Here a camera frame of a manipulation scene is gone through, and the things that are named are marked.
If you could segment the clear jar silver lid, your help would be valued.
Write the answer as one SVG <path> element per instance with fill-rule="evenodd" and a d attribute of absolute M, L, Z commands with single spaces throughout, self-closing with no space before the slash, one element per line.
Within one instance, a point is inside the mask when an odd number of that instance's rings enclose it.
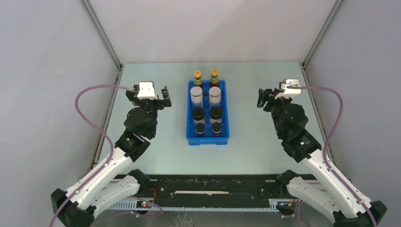
<path fill-rule="evenodd" d="M 192 107 L 202 108 L 203 107 L 203 90 L 199 86 L 194 86 L 190 90 L 190 97 L 192 102 Z"/>
<path fill-rule="evenodd" d="M 209 106 L 212 107 L 221 107 L 221 89 L 219 87 L 211 87 L 209 89 Z"/>

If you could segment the white spice jar black lid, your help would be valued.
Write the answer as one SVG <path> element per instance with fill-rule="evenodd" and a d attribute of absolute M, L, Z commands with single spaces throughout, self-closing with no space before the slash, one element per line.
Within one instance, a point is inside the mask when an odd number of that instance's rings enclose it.
<path fill-rule="evenodd" d="M 205 111 L 203 108 L 197 107 L 192 110 L 192 122 L 194 124 L 205 124 Z"/>
<path fill-rule="evenodd" d="M 211 124 L 213 123 L 222 123 L 222 118 L 223 118 L 223 110 L 219 106 L 214 106 L 210 108 L 209 111 L 209 122 Z"/>

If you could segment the red sauce bottle yellow cap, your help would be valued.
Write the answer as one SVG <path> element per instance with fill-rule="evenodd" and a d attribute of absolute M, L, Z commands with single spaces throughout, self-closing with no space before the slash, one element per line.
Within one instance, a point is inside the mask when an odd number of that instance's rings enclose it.
<path fill-rule="evenodd" d="M 209 86 L 210 86 L 210 88 L 219 87 L 219 78 L 218 78 L 218 70 L 217 69 L 211 70 Z"/>

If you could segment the small pepper jar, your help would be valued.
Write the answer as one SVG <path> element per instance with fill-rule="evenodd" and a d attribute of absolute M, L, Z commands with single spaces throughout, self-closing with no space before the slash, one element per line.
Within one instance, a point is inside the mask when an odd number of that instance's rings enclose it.
<path fill-rule="evenodd" d="M 205 125 L 203 123 L 196 124 L 196 134 L 198 137 L 203 137 L 205 132 Z"/>
<path fill-rule="evenodd" d="M 222 131 L 221 123 L 215 122 L 212 125 L 212 132 L 214 137 L 219 137 Z"/>

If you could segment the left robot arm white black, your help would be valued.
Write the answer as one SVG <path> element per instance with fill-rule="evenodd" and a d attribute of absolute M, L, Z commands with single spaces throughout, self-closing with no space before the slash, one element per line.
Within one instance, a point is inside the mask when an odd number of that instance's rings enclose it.
<path fill-rule="evenodd" d="M 108 184 L 137 161 L 150 146 L 149 141 L 155 138 L 158 111 L 172 105 L 167 87 L 161 90 L 163 99 L 159 99 L 152 81 L 143 81 L 132 87 L 116 86 L 126 91 L 127 98 L 134 105 L 124 122 L 126 129 L 116 142 L 112 142 L 104 131 L 89 121 L 78 107 L 79 98 L 97 88 L 100 86 L 82 90 L 75 99 L 75 108 L 110 143 L 111 151 L 77 183 L 67 190 L 56 189 L 51 194 L 54 216 L 50 226 L 58 219 L 66 227 L 88 227 L 99 214 L 116 202 L 134 195 L 144 197 L 151 190 L 150 178 L 139 169 L 130 171 L 119 183 L 112 186 Z"/>

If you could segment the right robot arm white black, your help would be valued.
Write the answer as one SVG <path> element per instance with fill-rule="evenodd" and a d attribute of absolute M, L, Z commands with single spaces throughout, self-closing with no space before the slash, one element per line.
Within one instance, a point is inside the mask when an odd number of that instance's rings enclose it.
<path fill-rule="evenodd" d="M 275 132 L 288 156 L 306 167 L 325 188 L 322 192 L 300 175 L 287 170 L 276 178 L 275 192 L 303 200 L 335 227 L 376 227 L 387 212 L 381 201 L 373 201 L 359 191 L 333 164 L 327 148 L 306 130 L 308 118 L 301 105 L 292 103 L 299 89 L 262 89 L 257 107 L 271 114 Z"/>

